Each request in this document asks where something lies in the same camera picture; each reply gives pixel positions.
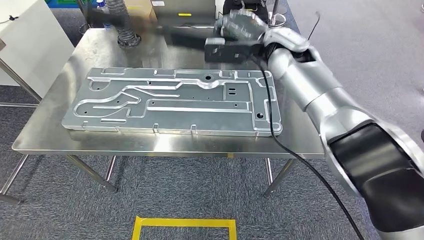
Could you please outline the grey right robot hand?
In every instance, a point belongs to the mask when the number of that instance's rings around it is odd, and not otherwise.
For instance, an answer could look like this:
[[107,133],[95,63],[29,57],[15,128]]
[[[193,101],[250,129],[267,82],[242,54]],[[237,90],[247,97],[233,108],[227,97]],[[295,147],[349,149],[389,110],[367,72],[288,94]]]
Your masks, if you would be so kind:
[[231,10],[214,24],[215,35],[240,41],[260,40],[267,30],[268,25],[246,9]]

